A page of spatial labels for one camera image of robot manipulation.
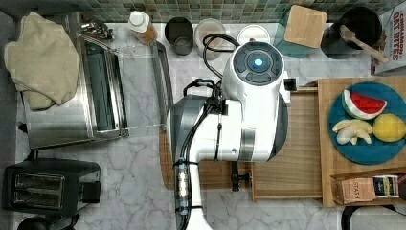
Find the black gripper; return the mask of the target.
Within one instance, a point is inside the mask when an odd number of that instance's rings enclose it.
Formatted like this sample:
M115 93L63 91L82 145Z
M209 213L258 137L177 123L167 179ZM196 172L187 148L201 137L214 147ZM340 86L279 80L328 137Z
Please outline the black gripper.
M238 192L239 191L239 183L240 182L249 182L250 181L250 174L239 174L238 173L238 162L233 162L231 164L231 182L232 182L232 191Z

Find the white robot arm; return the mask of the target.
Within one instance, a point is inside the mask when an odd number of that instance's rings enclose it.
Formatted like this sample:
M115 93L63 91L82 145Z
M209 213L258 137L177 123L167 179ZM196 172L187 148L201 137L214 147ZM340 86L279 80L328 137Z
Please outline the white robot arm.
M266 162L282 148L288 128L282 96L284 62L271 44L237 47L222 81L195 80L209 97L185 94L167 117L174 172L176 230L210 230L199 182L202 160Z

